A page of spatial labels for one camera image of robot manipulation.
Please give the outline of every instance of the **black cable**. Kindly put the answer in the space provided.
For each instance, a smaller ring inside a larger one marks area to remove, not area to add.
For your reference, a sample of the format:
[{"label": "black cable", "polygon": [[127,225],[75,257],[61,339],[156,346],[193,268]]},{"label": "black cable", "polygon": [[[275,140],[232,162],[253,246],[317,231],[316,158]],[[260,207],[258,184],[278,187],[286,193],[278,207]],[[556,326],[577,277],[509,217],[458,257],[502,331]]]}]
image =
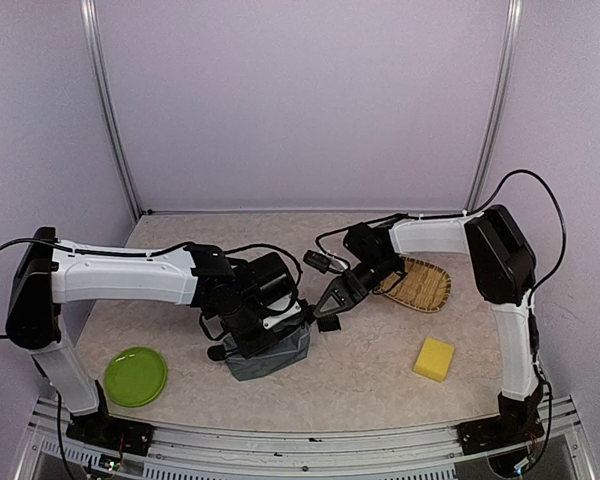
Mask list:
[{"label": "black cable", "polygon": [[191,242],[181,242],[171,247],[164,248],[162,250],[154,250],[147,252],[112,252],[107,250],[91,250],[88,248],[76,248],[75,250],[69,249],[71,253],[76,255],[94,255],[98,257],[120,257],[120,258],[155,258],[161,255],[166,255],[174,250],[178,250],[182,247],[191,245]]},{"label": "black cable", "polygon": [[[14,240],[10,240],[10,241],[8,241],[8,242],[3,243],[2,245],[0,245],[0,252],[3,251],[3,250],[5,250],[5,249],[7,249],[7,248],[9,248],[9,247],[12,247],[14,245],[19,245],[19,244],[22,244],[22,243],[34,243],[34,244],[37,244],[37,245],[45,245],[47,247],[52,247],[52,248],[57,248],[59,250],[64,250],[65,252],[70,252],[71,251],[71,249],[68,248],[68,247],[62,247],[60,245],[56,245],[56,244],[51,243],[51,242],[46,242],[46,241],[40,240],[38,238],[16,238]],[[0,334],[0,340],[5,340],[5,339],[8,339],[8,338],[9,338],[8,335]]]},{"label": "black cable", "polygon": [[57,392],[57,393],[58,393],[58,416],[56,417],[56,427],[58,429],[58,446],[60,447],[60,456],[62,457],[62,463],[64,464],[64,468],[67,471],[69,478],[71,480],[76,480],[76,477],[74,477],[73,473],[71,472],[71,468],[69,468],[69,462],[67,462],[67,456],[64,451],[64,443],[62,442],[62,423],[60,421],[61,417],[62,417],[62,395],[60,395],[60,392]]},{"label": "black cable", "polygon": [[[392,220],[395,219],[396,221],[398,220],[402,220],[402,219],[412,219],[412,220],[449,220],[449,219],[453,219],[453,218],[462,218],[468,215],[475,215],[476,213],[481,212],[482,210],[484,210],[486,207],[488,207],[491,202],[493,202],[493,200],[496,198],[496,196],[498,195],[498,193],[500,193],[500,190],[502,189],[502,187],[504,186],[504,184],[507,182],[507,180],[509,180],[511,177],[515,176],[515,175],[528,175],[534,179],[536,179],[546,190],[547,194],[549,195],[549,198],[551,198],[551,201],[553,203],[553,206],[556,210],[556,213],[558,214],[558,218],[560,220],[560,228],[562,230],[562,245],[560,247],[560,254],[558,255],[558,259],[555,263],[555,265],[553,266],[553,268],[544,276],[542,277],[538,282],[535,283],[535,285],[533,287],[531,287],[531,291],[529,293],[529,297],[527,299],[528,301],[528,305],[531,306],[531,300],[533,297],[533,294],[535,293],[535,291],[543,284],[545,283],[547,280],[549,280],[560,268],[560,266],[562,265],[562,262],[564,260],[565,257],[565,253],[567,251],[567,227],[564,221],[564,215],[562,214],[562,209],[560,208],[560,204],[558,203],[558,200],[555,196],[555,194],[553,193],[553,191],[551,190],[551,187],[549,187],[549,185],[547,184],[547,182],[537,173],[531,171],[531,170],[527,170],[525,168],[519,168],[516,170],[512,170],[509,173],[507,173],[504,177],[502,177],[502,179],[500,180],[500,182],[498,182],[498,185],[496,186],[495,190],[493,191],[493,193],[489,196],[489,198],[483,202],[479,207],[468,211],[468,212],[462,212],[462,213],[450,213],[450,214],[442,214],[442,215],[411,215],[408,213],[404,213],[404,214],[393,214],[393,215],[389,215],[386,217],[382,217],[382,218],[378,218],[375,220],[370,220],[368,222],[362,222],[362,223],[366,223],[367,225],[371,225],[374,223],[380,223],[382,221],[386,221],[386,220]],[[336,235],[338,233],[342,233],[342,232],[346,232],[349,228],[351,228],[351,226],[347,226],[347,227],[342,227],[342,228],[338,228],[337,230],[332,230],[330,232],[325,232],[321,235],[318,235],[315,239],[315,243],[318,246],[318,248],[322,251],[322,253],[324,253],[325,255],[328,255],[330,257],[333,258],[337,258],[338,260],[343,261],[348,268],[351,268],[351,264],[341,258],[338,257],[332,253],[329,253],[321,244],[321,240],[325,237],[330,237],[332,235]]]},{"label": "black cable", "polygon": [[277,315],[282,315],[284,313],[287,313],[289,310],[291,310],[294,307],[294,305],[298,301],[298,297],[300,296],[298,287],[300,286],[300,280],[302,280],[302,265],[300,264],[298,259],[293,254],[291,254],[289,251],[285,250],[282,247],[278,247],[277,245],[272,245],[270,243],[250,243],[249,245],[243,245],[242,247],[234,248],[231,250],[226,250],[224,253],[225,253],[225,255],[233,255],[234,253],[240,253],[240,252],[244,252],[246,250],[252,250],[254,248],[265,248],[268,250],[274,250],[276,252],[279,252],[279,253],[283,254],[285,257],[287,257],[288,259],[290,259],[293,262],[293,265],[296,267],[298,276],[295,280],[294,288],[291,291],[291,298],[289,299],[289,304],[284,308],[284,310],[273,310],[271,308],[268,308],[265,305],[262,305],[262,304],[260,305],[261,313],[266,316],[269,316],[269,317],[274,317]]},{"label": "black cable", "polygon": [[[387,215],[386,217],[375,218],[373,220],[367,220],[365,222],[360,222],[360,223],[364,223],[365,225],[374,225],[376,223],[381,223],[381,222],[384,222],[384,221],[387,221],[387,220],[394,220],[394,219],[395,220],[401,220],[402,218],[405,218],[404,214],[402,214],[402,213],[394,213],[394,214],[391,214],[391,215]],[[328,231],[328,232],[321,233],[314,240],[316,246],[320,249],[320,251],[322,253],[324,253],[328,257],[335,258],[336,260],[340,260],[342,263],[344,263],[347,266],[347,270],[351,269],[351,263],[349,263],[349,261],[346,258],[339,257],[335,253],[331,253],[326,248],[324,248],[324,246],[322,245],[322,239],[327,238],[327,237],[331,237],[333,235],[337,235],[338,233],[346,232],[347,230],[349,230],[349,228],[351,228],[351,225],[347,225],[346,227],[337,228],[335,230],[331,230],[331,231]],[[336,271],[331,271],[331,270],[329,270],[329,272],[331,272],[331,273],[342,273],[342,272],[336,272]]]},{"label": "black cable", "polygon": [[298,261],[298,259],[292,255],[291,253],[289,253],[289,251],[285,250],[282,247],[278,247],[277,245],[271,245],[269,243],[250,243],[249,245],[244,245],[242,247],[238,247],[238,248],[234,248],[231,250],[226,250],[224,252],[225,255],[233,255],[234,253],[240,253],[240,252],[244,252],[246,250],[252,250],[254,248],[266,248],[269,250],[275,250],[276,252],[279,252],[281,254],[283,254],[285,257],[287,257],[289,260],[291,260],[293,262],[293,265],[296,267],[296,271],[298,273],[298,276],[296,277],[296,287],[298,287],[300,285],[300,280],[302,279],[302,265],[300,264],[300,262]]},{"label": "black cable", "polygon": [[548,418],[547,418],[547,431],[545,434],[544,442],[542,443],[542,448],[540,449],[540,453],[538,454],[537,457],[531,459],[531,464],[526,469],[522,470],[521,472],[514,472],[512,475],[509,475],[509,476],[506,476],[503,478],[520,478],[524,475],[527,475],[531,470],[533,470],[536,467],[536,465],[538,465],[538,463],[542,459],[544,453],[547,451],[547,447],[549,445],[549,439],[551,437],[551,424],[553,422],[553,388],[551,386],[551,382],[549,382],[549,380],[547,380],[547,377],[544,374],[544,372],[541,373],[538,370],[537,363],[535,363],[535,359],[534,359],[533,371],[535,372],[536,377],[538,377],[538,381],[540,382],[540,385],[541,386],[546,385],[547,391],[549,392],[549,411],[548,411]]}]

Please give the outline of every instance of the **enclosure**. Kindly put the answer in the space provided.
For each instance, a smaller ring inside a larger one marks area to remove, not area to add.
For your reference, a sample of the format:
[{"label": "enclosure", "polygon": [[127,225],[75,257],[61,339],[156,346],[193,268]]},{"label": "enclosure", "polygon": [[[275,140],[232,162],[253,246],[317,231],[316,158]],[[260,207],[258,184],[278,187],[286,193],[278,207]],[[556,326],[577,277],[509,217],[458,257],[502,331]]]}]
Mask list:
[{"label": "enclosure", "polygon": [[[0,1],[0,244],[48,225],[86,245],[301,258],[361,221],[471,212],[514,169],[548,182],[568,233],[534,309],[552,440],[524,478],[600,479],[600,1]],[[541,277],[561,245],[551,200],[515,177],[496,202]],[[0,254],[0,333],[23,252]],[[107,402],[156,427],[120,478],[496,478],[504,450],[466,455],[455,432],[498,413],[496,324],[469,258],[417,258],[451,276],[440,312],[369,298],[248,382],[208,361],[188,308],[63,305],[92,377],[136,345],[169,366],[150,405]],[[330,278],[304,268],[315,303]],[[456,348],[442,383],[412,371],[429,336]],[[31,355],[0,341],[0,479],[65,478],[55,415]],[[77,478],[106,453],[64,446]]]}]

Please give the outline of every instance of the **gray bag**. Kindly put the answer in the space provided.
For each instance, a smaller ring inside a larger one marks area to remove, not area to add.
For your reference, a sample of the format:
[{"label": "gray bag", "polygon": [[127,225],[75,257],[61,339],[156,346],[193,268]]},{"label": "gray bag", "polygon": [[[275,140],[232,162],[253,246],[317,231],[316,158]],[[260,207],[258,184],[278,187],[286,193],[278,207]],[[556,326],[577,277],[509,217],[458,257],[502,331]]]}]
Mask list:
[{"label": "gray bag", "polygon": [[[225,363],[239,381],[265,377],[304,359],[309,351],[310,334],[311,326],[305,323],[266,352],[248,359],[236,352],[228,355]],[[227,352],[236,349],[231,335],[225,337],[223,344]]]}]

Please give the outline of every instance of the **metal frame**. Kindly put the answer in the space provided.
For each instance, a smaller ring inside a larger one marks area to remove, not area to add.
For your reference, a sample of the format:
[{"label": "metal frame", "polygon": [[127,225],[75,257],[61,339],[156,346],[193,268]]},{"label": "metal frame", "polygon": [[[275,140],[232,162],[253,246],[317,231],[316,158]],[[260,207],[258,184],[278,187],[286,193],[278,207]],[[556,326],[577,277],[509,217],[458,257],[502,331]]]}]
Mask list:
[{"label": "metal frame", "polygon": [[493,95],[493,102],[491,103],[491,111],[489,112],[487,131],[482,141],[478,167],[476,168],[473,184],[471,185],[471,190],[469,192],[469,198],[465,205],[465,208],[469,211],[473,210],[480,200],[480,194],[482,193],[482,188],[484,187],[484,182],[487,178],[487,172],[491,163],[491,157],[493,156],[493,149],[506,102],[507,86],[509,85],[513,67],[513,58],[518,39],[521,13],[522,0],[509,0],[507,24],[502,44],[502,53],[500,55],[500,67],[498,69],[496,90]]},{"label": "metal frame", "polygon": [[[149,210],[146,215],[213,215],[213,214],[232,214],[232,213],[364,213],[369,215],[377,214],[378,216],[387,215],[389,213],[395,213],[402,211],[402,207],[394,208],[373,208],[369,210],[360,210],[356,207],[351,208],[241,208],[240,210],[232,210],[228,208],[210,208],[210,209],[198,209],[198,210]],[[431,210],[431,209],[418,209],[419,214],[458,214],[461,210]]]},{"label": "metal frame", "polygon": [[[41,398],[29,422],[15,480],[30,480],[42,454],[59,457],[57,406]],[[546,425],[547,398],[540,405]],[[68,412],[62,411],[66,428]],[[154,423],[156,431],[148,457],[125,455],[137,473],[119,472],[131,479],[302,479],[335,478],[434,479],[455,478],[455,465],[486,454],[463,456],[455,423],[363,432],[263,433],[184,427]],[[571,397],[554,400],[551,437],[564,435],[579,480],[595,480],[589,443]],[[100,454],[115,452],[65,439],[67,458],[86,466]],[[489,452],[496,455],[517,447]]]},{"label": "metal frame", "polygon": [[107,127],[109,142],[111,143],[111,149],[113,151],[116,171],[118,172],[118,178],[122,184],[123,193],[131,216],[133,217],[134,222],[137,222],[142,216],[142,207],[135,184],[133,183],[124,148],[122,147],[120,130],[118,128],[118,122],[116,121],[111,93],[109,91],[107,71],[105,68],[104,55],[102,53],[102,44],[100,42],[100,31],[98,30],[96,2],[95,0],[81,0],[81,6],[87,45],[91,55],[91,63],[93,65],[93,73],[98,87],[100,106],[102,107],[102,114]]}]

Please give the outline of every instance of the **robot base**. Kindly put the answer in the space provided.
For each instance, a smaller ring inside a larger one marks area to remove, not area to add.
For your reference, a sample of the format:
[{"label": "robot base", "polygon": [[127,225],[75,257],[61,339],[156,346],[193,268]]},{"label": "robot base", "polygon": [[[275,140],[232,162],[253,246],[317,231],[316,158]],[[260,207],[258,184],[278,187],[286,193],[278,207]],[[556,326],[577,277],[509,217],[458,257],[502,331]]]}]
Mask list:
[{"label": "robot base", "polygon": [[102,387],[98,382],[96,386],[100,399],[98,411],[79,417],[72,415],[67,437],[115,452],[146,457],[154,427],[148,423],[110,417]]},{"label": "robot base", "polygon": [[464,455],[486,452],[527,442],[531,436],[544,435],[538,415],[542,385],[526,400],[519,402],[498,396],[500,415],[458,425],[458,436]]}]

